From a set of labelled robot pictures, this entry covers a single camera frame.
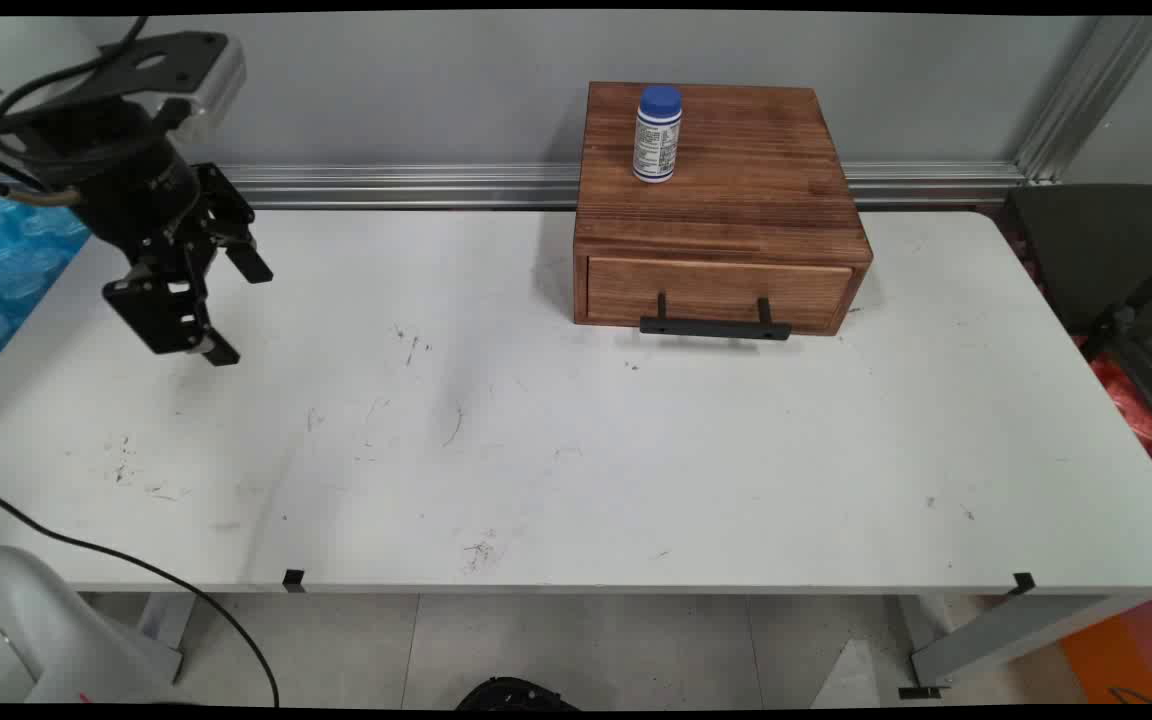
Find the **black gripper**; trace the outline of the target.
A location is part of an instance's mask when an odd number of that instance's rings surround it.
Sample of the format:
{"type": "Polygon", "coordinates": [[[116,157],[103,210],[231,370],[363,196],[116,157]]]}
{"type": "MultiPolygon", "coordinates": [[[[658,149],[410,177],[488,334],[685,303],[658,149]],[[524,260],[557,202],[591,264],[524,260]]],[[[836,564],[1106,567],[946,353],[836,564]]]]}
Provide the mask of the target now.
{"type": "Polygon", "coordinates": [[[191,354],[230,366],[241,354],[207,309],[206,275],[218,247],[248,283],[268,283],[274,274],[257,251],[255,211],[238,188],[215,164],[192,168],[169,141],[191,109],[185,100],[166,101],[156,115],[129,100],[37,109],[20,123],[20,137],[37,156],[26,168],[60,190],[77,190],[74,214],[134,265],[103,287],[114,313],[154,354],[191,354]],[[198,222],[215,245],[189,243],[198,202],[198,222]]]}

